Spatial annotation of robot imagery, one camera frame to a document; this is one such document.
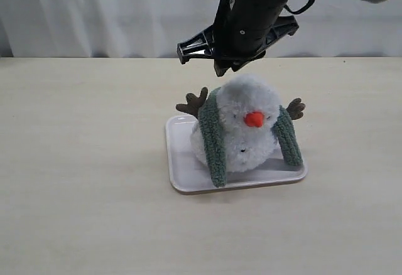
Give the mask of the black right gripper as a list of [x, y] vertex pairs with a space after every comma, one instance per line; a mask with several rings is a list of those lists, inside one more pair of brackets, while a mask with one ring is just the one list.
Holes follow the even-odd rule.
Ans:
[[281, 16], [288, 0], [220, 0], [213, 27], [177, 44], [182, 65], [214, 59], [218, 77], [265, 56], [266, 50], [298, 30], [294, 16]]

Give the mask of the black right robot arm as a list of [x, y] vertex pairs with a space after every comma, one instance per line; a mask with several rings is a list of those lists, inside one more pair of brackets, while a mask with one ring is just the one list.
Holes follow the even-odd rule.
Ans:
[[[360, 0], [381, 3], [387, 0]], [[219, 0], [214, 22], [177, 44], [181, 64], [210, 59], [216, 76], [263, 58], [266, 50], [299, 29], [295, 17], [315, 0]]]

